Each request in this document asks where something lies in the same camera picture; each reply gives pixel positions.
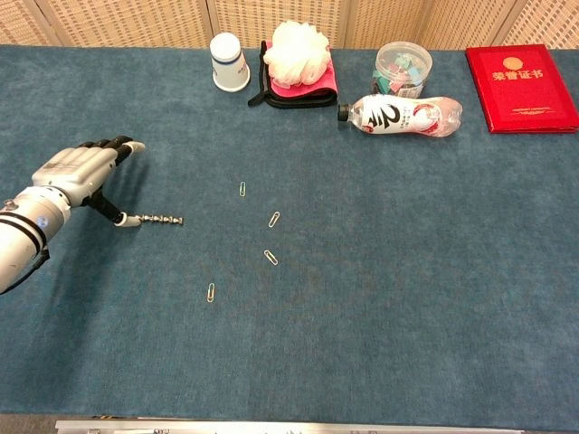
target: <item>pink cloth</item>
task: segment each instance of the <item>pink cloth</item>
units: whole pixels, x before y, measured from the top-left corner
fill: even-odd
[[[268,49],[271,47],[271,41],[266,41]],[[319,92],[320,90],[333,90],[337,93],[336,74],[334,73],[334,62],[330,57],[327,63],[326,72],[314,84],[299,84],[298,86],[289,86],[289,89],[282,88],[271,81],[271,89],[283,98],[297,98],[310,93]]]

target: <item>container lid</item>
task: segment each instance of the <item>container lid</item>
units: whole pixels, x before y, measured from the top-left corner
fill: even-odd
[[[347,121],[348,115],[350,114],[349,104],[340,104],[337,106],[337,120],[342,122]]]
[[[211,55],[217,61],[234,61],[242,50],[239,39],[233,33],[218,33],[209,43]]]
[[[390,81],[421,84],[432,67],[431,55],[412,42],[390,42],[376,55],[376,69]]]

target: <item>red certificate book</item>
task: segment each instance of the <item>red certificate book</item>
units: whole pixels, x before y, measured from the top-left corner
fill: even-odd
[[[466,50],[491,133],[574,133],[579,116],[542,44]]]

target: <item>plastic bottle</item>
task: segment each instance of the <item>plastic bottle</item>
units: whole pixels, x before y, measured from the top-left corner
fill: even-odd
[[[370,134],[419,133],[446,137],[460,126],[462,105],[450,98],[408,99],[368,95],[354,104],[340,104],[337,120],[350,121]]]

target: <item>gold emblem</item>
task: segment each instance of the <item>gold emblem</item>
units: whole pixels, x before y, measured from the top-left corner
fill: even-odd
[[[506,57],[503,60],[503,66],[508,70],[517,71],[523,67],[523,61],[518,57]]]

